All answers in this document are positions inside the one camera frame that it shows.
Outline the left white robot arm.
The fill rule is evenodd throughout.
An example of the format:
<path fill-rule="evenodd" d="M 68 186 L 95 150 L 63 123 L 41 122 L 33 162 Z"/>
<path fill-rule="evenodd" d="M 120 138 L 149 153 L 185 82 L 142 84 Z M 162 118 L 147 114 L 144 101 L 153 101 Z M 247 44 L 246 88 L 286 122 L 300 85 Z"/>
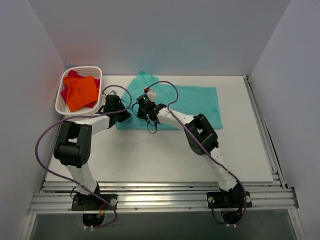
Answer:
<path fill-rule="evenodd" d="M 100 206 L 98 183 L 94 180 L 88 161 L 91 154 L 92 136 L 112 128 L 116 123 L 129 119 L 118 95 L 107 95 L 103 105 L 92 118 L 63 121 L 60 125 L 53 156 L 70 172 L 76 183 L 76 193 L 83 197 L 83 204 L 90 210 Z"/>

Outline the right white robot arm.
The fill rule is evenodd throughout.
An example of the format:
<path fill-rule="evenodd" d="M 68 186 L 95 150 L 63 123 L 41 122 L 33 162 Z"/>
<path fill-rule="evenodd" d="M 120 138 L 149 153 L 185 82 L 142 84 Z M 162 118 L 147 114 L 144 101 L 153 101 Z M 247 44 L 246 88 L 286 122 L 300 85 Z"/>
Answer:
<path fill-rule="evenodd" d="M 236 189 L 243 190 L 241 181 L 229 170 L 219 148 L 218 135 L 203 114 L 187 115 L 165 104 L 156 104 L 144 93 L 136 99 L 139 110 L 155 125 L 166 124 L 183 130 L 191 150 L 205 159 L 215 175 L 222 193 L 223 203 L 234 206 L 240 201 Z"/>

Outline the teal t shirt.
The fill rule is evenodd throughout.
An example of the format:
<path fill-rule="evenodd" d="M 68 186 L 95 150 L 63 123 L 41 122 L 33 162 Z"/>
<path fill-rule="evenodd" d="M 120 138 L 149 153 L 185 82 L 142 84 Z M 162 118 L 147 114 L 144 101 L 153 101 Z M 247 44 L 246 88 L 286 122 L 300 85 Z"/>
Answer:
<path fill-rule="evenodd" d="M 139 72 L 126 88 L 128 92 L 123 94 L 121 101 L 128 105 L 130 103 L 129 94 L 131 94 L 132 102 L 135 103 L 136 99 L 144 93 L 144 88 L 158 81 L 159 78 L 156 76 L 143 71 Z M 156 92 L 155 103 L 157 105 L 167 105 L 178 99 L 170 106 L 171 109 L 191 116 L 203 114 L 214 129 L 223 128 L 215 87 L 177 85 L 178 92 L 176 92 L 171 85 L 158 83 L 151 88 Z"/>

